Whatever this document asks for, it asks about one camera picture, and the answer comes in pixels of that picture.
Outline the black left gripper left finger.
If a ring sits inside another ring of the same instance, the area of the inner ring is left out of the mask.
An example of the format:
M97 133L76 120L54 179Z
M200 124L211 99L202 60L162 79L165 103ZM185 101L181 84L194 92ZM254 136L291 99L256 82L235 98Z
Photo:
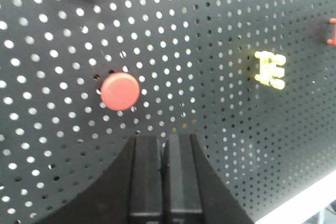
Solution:
M40 223L162 223L161 151L155 136L130 137L112 165Z

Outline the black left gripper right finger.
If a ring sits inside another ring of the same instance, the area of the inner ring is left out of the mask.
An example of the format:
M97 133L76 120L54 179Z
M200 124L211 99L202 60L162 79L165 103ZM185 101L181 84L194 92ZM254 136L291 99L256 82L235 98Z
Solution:
M171 134L162 160L164 223L252 223L195 134Z

